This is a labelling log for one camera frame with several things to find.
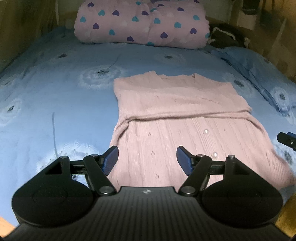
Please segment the blue dandelion pillow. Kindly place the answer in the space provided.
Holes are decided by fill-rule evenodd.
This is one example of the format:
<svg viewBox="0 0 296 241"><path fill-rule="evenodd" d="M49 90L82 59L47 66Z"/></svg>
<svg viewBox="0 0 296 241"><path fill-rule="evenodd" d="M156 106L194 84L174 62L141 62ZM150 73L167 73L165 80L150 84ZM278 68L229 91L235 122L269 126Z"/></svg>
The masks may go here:
<svg viewBox="0 0 296 241"><path fill-rule="evenodd" d="M281 115L295 108L295 83L260 54L241 47L210 51L244 76Z"/></svg>

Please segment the pink knitted sweater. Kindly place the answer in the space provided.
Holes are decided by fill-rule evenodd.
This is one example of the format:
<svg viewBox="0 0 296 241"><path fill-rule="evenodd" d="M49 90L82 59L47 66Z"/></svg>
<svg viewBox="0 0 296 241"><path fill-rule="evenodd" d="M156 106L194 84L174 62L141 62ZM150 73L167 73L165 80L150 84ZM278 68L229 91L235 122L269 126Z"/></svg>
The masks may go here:
<svg viewBox="0 0 296 241"><path fill-rule="evenodd" d="M113 90L119 118L111 145L119 158L109 179L116 188L179 188L186 179L176 159L179 146L213 160L233 154L277 189L295 183L265 128L229 82L150 71L115 79Z"/></svg>

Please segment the black and white garment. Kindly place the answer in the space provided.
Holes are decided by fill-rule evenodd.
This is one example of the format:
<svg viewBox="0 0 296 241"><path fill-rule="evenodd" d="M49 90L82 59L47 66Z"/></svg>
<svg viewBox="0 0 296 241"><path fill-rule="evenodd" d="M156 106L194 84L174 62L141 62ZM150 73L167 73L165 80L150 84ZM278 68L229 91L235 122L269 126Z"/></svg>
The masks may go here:
<svg viewBox="0 0 296 241"><path fill-rule="evenodd" d="M250 39L229 24L210 24L210 36L207 44L215 48L249 48Z"/></svg>

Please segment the pink heart-patterned folded blanket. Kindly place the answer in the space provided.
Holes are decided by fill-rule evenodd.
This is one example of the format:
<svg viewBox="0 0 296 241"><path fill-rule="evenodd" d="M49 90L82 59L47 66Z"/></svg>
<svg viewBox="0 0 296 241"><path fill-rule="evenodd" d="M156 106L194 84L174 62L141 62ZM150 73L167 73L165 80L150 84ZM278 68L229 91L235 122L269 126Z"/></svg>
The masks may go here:
<svg viewBox="0 0 296 241"><path fill-rule="evenodd" d="M210 27L199 1L85 1L74 34L83 43L199 49Z"/></svg>

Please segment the blue dandelion bed sheet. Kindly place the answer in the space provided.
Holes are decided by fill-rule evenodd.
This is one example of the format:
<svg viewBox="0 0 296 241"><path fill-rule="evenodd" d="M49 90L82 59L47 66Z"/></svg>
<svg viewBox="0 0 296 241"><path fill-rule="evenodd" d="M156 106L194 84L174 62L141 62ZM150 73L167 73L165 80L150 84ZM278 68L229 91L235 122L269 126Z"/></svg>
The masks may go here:
<svg viewBox="0 0 296 241"><path fill-rule="evenodd" d="M56 28L1 73L1 217L17 225L13 194L58 156L81 160L107 150L118 120L113 80L148 71L231 82L295 168L295 152L276 139L295 132L295 111L281 115L210 48L82 44L73 31Z"/></svg>

